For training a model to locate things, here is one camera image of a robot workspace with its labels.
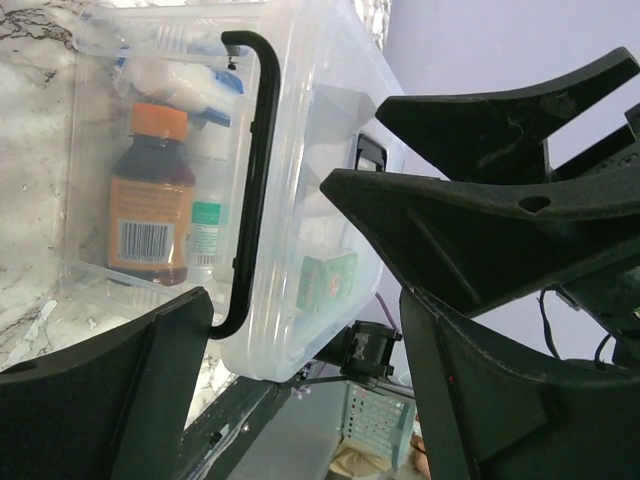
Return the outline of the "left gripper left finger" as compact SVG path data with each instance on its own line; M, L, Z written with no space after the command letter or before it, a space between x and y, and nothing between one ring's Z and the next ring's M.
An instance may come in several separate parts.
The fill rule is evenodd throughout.
M171 478L213 313L197 287L3 371L2 478Z

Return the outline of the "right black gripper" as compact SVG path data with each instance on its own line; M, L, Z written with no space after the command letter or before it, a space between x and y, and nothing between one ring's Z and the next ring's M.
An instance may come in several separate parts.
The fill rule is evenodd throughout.
M488 185L337 169L322 193L405 288L475 317L545 287L639 366L639 106L549 183Z

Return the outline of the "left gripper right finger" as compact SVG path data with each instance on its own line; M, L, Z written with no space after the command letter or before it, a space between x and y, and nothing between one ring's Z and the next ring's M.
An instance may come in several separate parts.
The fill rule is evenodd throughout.
M406 287L400 314L435 479L635 479L639 375L557 360Z

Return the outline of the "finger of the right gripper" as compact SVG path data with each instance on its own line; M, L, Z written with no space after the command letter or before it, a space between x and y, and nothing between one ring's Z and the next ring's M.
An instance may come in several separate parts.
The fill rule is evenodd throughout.
M377 119L453 181L541 183L550 175L547 139L636 77L618 47L560 77L514 90L391 96Z

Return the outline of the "green small medicine box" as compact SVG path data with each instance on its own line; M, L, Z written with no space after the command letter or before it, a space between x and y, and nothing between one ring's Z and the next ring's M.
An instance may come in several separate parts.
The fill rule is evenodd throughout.
M318 312L325 304L346 298L351 292L357 260L355 252L327 258L306 255L301 265L296 307Z

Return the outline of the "white green-label bottle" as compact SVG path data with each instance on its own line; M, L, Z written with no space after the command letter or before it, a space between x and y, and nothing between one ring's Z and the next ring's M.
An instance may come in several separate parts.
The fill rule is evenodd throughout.
M195 201L188 238L188 278L197 283L207 282L217 263L222 205L218 202Z

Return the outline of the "brown medicine bottle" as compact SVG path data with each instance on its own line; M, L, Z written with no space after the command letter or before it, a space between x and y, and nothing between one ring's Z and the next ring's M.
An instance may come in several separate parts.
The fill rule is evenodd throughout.
M164 286L186 280L195 175L186 160L188 115L132 107L132 143L111 171L107 264Z

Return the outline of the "clear first aid box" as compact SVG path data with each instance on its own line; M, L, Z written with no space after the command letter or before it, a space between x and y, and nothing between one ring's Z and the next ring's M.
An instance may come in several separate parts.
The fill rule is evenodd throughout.
M67 226L60 282L99 299L109 284L135 309L142 291L186 281L197 190L188 161L193 128L231 123L244 91L234 69L256 63L239 239L221 340L245 323L251 303L281 70L260 26L265 2L117 8L91 6L74 35L79 52Z

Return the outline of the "clear box lid black handle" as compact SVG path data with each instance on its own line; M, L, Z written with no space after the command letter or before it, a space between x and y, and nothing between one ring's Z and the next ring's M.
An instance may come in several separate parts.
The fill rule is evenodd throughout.
M220 342L226 368L283 382L372 300L382 263L321 192L337 170L398 172L401 141L375 116L401 86L348 1L268 1L258 33L281 66L281 93L264 202L251 309ZM296 307L304 257L358 255L350 294L318 312Z

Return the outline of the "white blue tube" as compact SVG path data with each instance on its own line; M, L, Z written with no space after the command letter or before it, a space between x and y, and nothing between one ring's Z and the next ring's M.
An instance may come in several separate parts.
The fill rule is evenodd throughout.
M224 127L244 94L242 80L228 71L151 58L119 58L113 83L123 98L169 106Z

